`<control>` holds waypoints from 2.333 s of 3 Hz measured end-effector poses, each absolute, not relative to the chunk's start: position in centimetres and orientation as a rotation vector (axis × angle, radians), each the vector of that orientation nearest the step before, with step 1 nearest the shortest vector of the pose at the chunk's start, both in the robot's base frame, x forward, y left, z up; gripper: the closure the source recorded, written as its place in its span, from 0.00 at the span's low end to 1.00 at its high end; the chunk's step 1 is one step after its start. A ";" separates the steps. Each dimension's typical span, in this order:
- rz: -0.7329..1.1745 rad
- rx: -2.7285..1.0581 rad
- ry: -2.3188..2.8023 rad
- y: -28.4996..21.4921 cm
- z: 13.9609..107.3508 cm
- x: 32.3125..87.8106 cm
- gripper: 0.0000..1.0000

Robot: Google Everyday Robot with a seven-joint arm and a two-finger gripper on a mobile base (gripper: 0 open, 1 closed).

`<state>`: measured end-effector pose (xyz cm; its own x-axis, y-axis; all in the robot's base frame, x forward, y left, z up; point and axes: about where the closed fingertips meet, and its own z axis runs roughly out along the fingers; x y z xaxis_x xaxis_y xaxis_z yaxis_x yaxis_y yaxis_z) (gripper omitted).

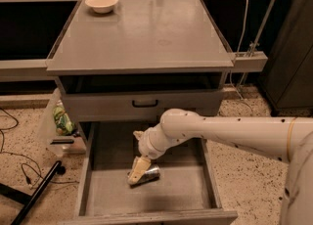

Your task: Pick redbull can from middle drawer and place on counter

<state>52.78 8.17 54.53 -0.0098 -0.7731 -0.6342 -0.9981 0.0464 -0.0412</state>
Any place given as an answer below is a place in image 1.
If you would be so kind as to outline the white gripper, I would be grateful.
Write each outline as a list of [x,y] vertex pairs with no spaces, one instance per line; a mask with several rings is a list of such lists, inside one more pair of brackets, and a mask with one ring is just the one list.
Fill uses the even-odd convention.
[[135,157],[127,183],[135,185],[151,166],[151,159],[160,158],[169,148],[169,140],[160,127],[150,127],[146,131],[134,131],[138,150],[142,157]]

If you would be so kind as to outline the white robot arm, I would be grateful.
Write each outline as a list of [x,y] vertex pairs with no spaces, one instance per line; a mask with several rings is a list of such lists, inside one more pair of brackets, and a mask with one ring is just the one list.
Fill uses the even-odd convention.
[[280,159],[289,166],[279,225],[313,225],[313,118],[209,117],[170,109],[159,123],[136,131],[139,155],[128,183],[136,185],[154,159],[190,139],[202,138]]

